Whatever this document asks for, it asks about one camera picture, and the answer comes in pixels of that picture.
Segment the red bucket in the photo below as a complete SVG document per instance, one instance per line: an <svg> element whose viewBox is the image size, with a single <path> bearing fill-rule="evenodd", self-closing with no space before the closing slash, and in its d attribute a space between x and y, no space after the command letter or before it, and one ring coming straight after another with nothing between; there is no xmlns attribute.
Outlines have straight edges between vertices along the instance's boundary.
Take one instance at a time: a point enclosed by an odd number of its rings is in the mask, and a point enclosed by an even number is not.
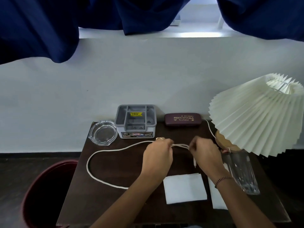
<svg viewBox="0 0 304 228"><path fill-rule="evenodd" d="M57 162L43 171L25 194L21 213L29 228L55 228L77 160Z"/></svg>

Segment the wooden table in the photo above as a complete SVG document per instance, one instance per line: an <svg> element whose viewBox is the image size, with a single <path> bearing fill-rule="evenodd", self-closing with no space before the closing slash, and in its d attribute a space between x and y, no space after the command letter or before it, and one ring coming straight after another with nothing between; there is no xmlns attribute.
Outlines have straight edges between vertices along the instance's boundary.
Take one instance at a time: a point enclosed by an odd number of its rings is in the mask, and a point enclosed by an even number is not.
<svg viewBox="0 0 304 228"><path fill-rule="evenodd" d="M198 127L167 127L162 122L156 126L156 136L171 138L175 143L189 144L195 135L213 139L204 121ZM120 149L144 139L121 139L109 146L98 146L86 140L70 188L61 209L58 225L91 225L101 216L125 190L113 188L92 179L86 171L90 155L101 149ZM127 150L97 153L90 161L92 174L114 185L129 187L139 176L142 154L147 144L139 144ZM289 222L280 199L271 186L256 156L250 155L253 170L261 195L252 200L274 222ZM168 176L201 173L208 199L187 203L166 204L164 185L161 184L149 197L135 219L135 224L188 223L228 224L233 223L228 211L212 208L208 178L199 167L194 168L193 157L185 149L173 148L173 164Z"/></svg>

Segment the yellow price sticker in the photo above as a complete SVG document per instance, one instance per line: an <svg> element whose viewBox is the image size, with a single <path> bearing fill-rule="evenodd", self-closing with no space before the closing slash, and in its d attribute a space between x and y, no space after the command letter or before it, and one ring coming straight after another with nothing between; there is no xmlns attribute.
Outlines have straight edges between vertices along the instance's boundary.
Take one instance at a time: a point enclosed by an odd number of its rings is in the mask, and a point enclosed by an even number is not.
<svg viewBox="0 0 304 228"><path fill-rule="evenodd" d="M132 117L142 117L142 112L130 112Z"/></svg>

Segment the bracelet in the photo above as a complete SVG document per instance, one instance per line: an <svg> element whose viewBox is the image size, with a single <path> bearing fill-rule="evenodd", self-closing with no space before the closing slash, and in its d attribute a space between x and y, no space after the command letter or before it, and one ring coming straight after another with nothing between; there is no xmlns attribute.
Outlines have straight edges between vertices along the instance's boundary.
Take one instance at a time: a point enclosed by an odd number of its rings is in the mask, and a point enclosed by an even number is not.
<svg viewBox="0 0 304 228"><path fill-rule="evenodd" d="M229 179L229 178L232 178L231 176L224 176L224 177L221 177L219 180L216 181L216 183L214 184L214 187L216 188L217 184L219 184L222 180L224 179Z"/></svg>

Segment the hand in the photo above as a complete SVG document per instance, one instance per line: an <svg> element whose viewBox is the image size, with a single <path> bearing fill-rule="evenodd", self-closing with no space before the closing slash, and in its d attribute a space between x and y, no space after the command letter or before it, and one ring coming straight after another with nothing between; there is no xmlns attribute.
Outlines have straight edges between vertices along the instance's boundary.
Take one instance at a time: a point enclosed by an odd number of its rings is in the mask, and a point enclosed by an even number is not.
<svg viewBox="0 0 304 228"><path fill-rule="evenodd" d="M167 176L173 161L171 139L159 138L150 143L143 153L141 175L160 184Z"/></svg>
<svg viewBox="0 0 304 228"><path fill-rule="evenodd" d="M224 168L221 152L211 139L195 136L190 142L189 150L196 163L213 182L223 176L230 176Z"/></svg>

